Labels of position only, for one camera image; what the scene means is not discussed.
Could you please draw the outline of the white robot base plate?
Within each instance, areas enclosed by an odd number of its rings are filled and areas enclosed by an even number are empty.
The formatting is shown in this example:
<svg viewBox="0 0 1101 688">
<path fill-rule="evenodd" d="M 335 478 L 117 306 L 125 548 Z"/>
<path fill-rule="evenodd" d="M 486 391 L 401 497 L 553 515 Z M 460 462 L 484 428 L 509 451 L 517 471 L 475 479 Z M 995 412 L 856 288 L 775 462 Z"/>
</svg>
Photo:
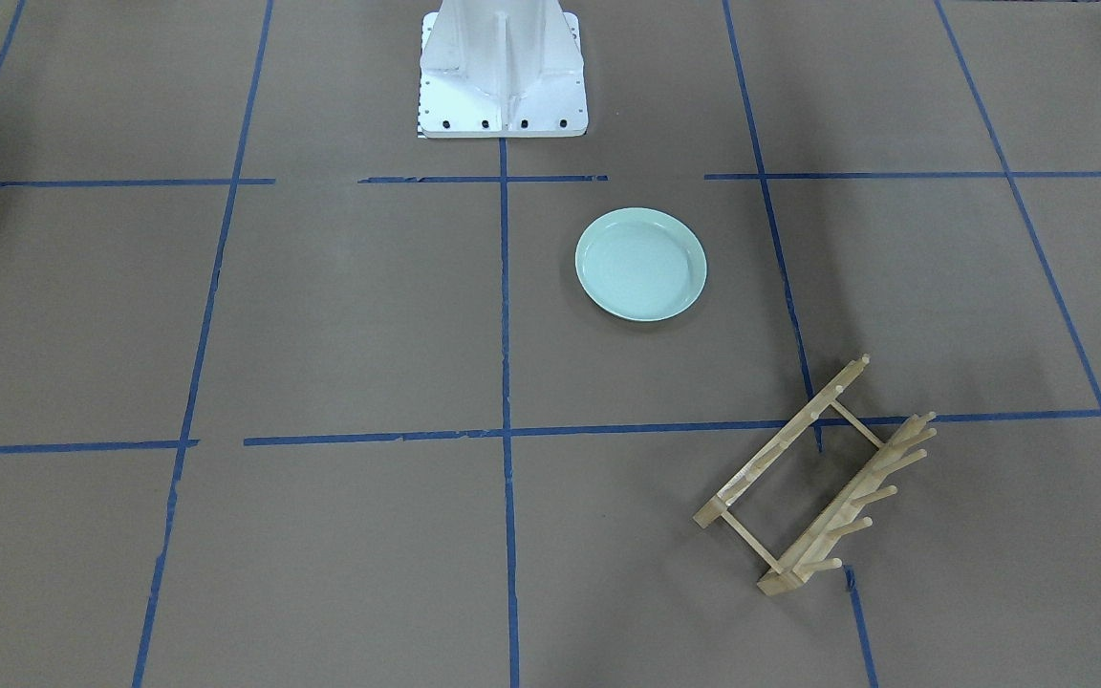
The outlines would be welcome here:
<svg viewBox="0 0 1101 688">
<path fill-rule="evenodd" d="M 475 136 L 582 136 L 589 129 L 587 88 L 577 97 L 528 97 L 498 103 L 464 87 L 423 81 L 417 130 L 429 139 Z"/>
</svg>

